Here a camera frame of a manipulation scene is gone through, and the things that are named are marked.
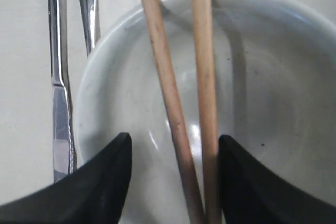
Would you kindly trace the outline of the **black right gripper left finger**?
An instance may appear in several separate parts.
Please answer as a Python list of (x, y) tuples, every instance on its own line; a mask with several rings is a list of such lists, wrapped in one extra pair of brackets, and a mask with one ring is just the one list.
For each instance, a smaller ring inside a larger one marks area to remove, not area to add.
[(119, 133), (74, 173), (1, 206), (1, 223), (119, 223), (132, 173), (132, 138)]

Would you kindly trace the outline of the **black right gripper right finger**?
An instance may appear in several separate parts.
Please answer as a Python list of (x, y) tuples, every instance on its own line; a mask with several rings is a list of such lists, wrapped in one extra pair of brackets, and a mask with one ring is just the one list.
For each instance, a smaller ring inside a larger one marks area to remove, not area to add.
[(230, 135), (221, 135), (218, 143), (226, 223), (335, 223), (335, 206), (276, 175)]

